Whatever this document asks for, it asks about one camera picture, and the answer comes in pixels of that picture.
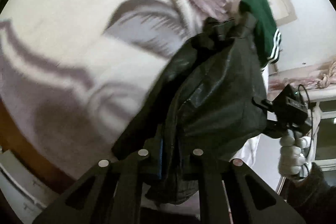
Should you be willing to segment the white gloved right hand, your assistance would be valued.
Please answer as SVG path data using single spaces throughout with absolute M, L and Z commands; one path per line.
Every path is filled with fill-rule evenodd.
M 294 182 L 305 180 L 312 169 L 313 143 L 311 137 L 288 130 L 280 139 L 279 174 Z

